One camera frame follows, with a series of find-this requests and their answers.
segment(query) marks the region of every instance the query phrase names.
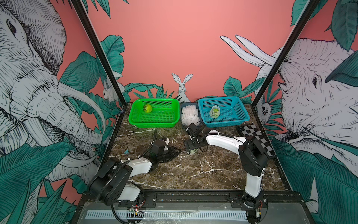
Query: blue basket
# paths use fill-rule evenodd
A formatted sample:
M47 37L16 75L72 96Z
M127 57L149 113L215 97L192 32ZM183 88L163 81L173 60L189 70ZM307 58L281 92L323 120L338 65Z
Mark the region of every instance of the blue basket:
M246 108L237 96L203 98L198 103L203 122L208 128L240 125L250 120ZM216 119L209 115L215 105L220 107L220 116Z

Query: green fruit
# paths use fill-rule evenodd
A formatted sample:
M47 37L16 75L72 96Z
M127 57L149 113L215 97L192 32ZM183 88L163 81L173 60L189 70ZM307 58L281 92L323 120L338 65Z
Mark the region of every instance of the green fruit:
M146 112L146 113L150 113L153 110L152 106L149 104L145 105L143 109L144 109L144 112Z

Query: green leaf illustration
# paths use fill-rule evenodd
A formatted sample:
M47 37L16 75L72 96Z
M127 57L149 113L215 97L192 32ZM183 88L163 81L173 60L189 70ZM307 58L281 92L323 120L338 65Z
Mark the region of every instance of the green leaf illustration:
M149 97L149 98L153 98L152 91L150 91L150 89L148 88L148 86L147 86L147 93L148 93L148 97Z
M240 98L240 100L243 104L251 104L252 103L251 96Z
M110 5L108 3L108 0L97 0L97 2L110 18L111 12L110 12Z
M245 89L243 89L242 91L248 90L248 93L252 93L252 92L256 91L258 88L260 88L264 81L265 81L265 77L256 79L251 84L246 86Z
M82 0L84 7L86 8L86 12L88 13L88 5L86 0Z
M30 196L30 180L27 182L24 193L22 194L18 204L16 205L14 211L12 212L6 224L21 224L25 214L25 209L26 209L27 201L29 200L29 196Z
M294 191L309 200L316 179L320 219L326 223L355 223L358 178L336 162L315 153L296 151L290 144L272 140L277 157Z
M133 93L134 93L134 95L136 95L136 96L139 97L140 99L146 98L145 96L142 96L142 95L140 95L139 93L136 93L136 92L133 92Z
M353 145L349 145L349 144L346 144L346 143L341 143L341 142L335 142L335 141L331 141L331 140L328 140L328 139L325 139L325 138L322 138L322 137L319 137L318 135L315 135L313 134L312 132L310 132L307 128L304 127L304 129L306 131L308 131L310 134L316 136L317 138L321 139L322 141L328 143L328 144L331 144L333 146L336 146L338 148L341 148L341 149L344 149L346 151L349 151L350 153L358 156L358 147L356 146L353 146Z
M241 82L238 79L231 76L226 80L224 84L224 93L227 96L233 96L236 92L241 91Z
M358 87L358 51L339 64L326 78L325 83L331 80Z
M116 35L107 36L101 41L101 45L112 70L121 74L124 67L123 56L121 55L124 52L122 37Z
M357 33L358 27L358 4L342 4L338 0L333 11L332 17L332 34L339 45L349 51Z
M77 193L83 194L87 191L87 184L78 175L72 175L70 178L72 179L72 187L76 188Z
M95 6L95 8L96 8L97 11L98 11L98 8L97 8L97 5L96 5L96 0L91 0L91 2L93 3L93 5Z
M269 99L270 99L270 96L271 96L271 90L272 90L272 81L270 82L270 84L268 85L268 88L267 88L267 99L266 99L266 102L270 102Z
M275 115L271 115L270 119L276 119L276 118L281 118L282 115L281 114L275 114Z
M292 23L291 26L297 23L298 18L301 15L302 10L304 9L307 0L296 0L292 7ZM327 0L321 0L315 10L312 12L310 19L312 19L318 12L323 8L323 6L327 3Z
M124 86L126 92L130 92L133 89L136 89L139 92L145 92L147 91L147 87L150 89L151 88L159 89L159 86L157 86L156 84L129 83L128 85Z
M28 180L30 191L34 191L40 181L76 147L67 142L59 142L46 147L30 147L24 144L17 150L0 157L0 220L15 208Z
M268 129L268 130L282 130L282 128L280 128L279 126L276 125L267 125L267 124L263 124L263 126Z
M280 92L280 90L281 90L281 88L278 88L277 90L275 90L274 93L268 99L268 102L271 102L271 100L273 100L277 96L277 94Z
M275 120L271 120L271 119L268 121L268 124L278 124L278 125L281 125L282 127L284 127L284 125L282 123L275 121Z
M158 89L155 98L163 98L164 97L164 88L163 85Z
M278 133L274 132L274 131L270 131L270 130L265 130L266 134L270 134L270 135L273 135L273 136L276 136L278 135Z
M80 92L89 92L97 84L99 78L96 59L83 51L74 62L68 65L60 82Z
M89 98L91 98L99 106L99 108L101 109L105 119L108 119L108 118L114 118L115 119L116 118L114 115L112 115L112 110L113 109L107 107L109 100L105 100L102 97L100 97L99 95L93 94L92 92L91 93L86 92L85 94ZM89 114L94 114L98 118L99 114L90 105L88 105L87 103L84 103L84 102L82 102L80 100L76 100L76 102L78 103L78 105L80 107L82 107L82 109L85 112L87 112Z
M341 161L339 161L334 155L332 156L331 160L340 164L341 166L345 167L348 170L347 166L344 165L344 163L342 163Z
M31 224L46 224L51 219L52 215L55 213L57 208L57 203L61 198L63 188L65 187L63 183L50 197L47 201L41 206L41 208L36 213L35 217L31 221Z

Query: rabbit illustration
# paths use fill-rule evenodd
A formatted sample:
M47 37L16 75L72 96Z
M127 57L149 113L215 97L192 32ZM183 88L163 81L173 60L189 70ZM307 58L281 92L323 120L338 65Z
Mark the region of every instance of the rabbit illustration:
M185 83L193 77L193 74L187 75L183 82L180 80L178 75L176 75L174 73L172 73L172 75L173 75L174 81L179 83L179 93L178 93L179 102L180 103L190 102L190 100L185 95L185 92L187 91L187 89L185 88Z

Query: mural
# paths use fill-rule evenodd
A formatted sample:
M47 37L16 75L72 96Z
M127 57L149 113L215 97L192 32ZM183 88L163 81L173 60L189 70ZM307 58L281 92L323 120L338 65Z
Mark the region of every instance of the mural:
M298 6L306 2L295 1L292 24ZM327 2L334 2L334 10L325 31L332 28L335 40L298 39L257 112L293 190L301 192L316 223L357 223L358 57L351 46L358 3L323 0L311 18ZM222 37L240 58L261 67L257 78L267 76L280 49L269 56L247 39L236 38L252 55Z
M0 223L68 223L78 201L64 197L64 189L87 189L121 107L115 94L96 93L99 80L113 90L89 53L58 74L67 34L48 0L1 1L0 40Z

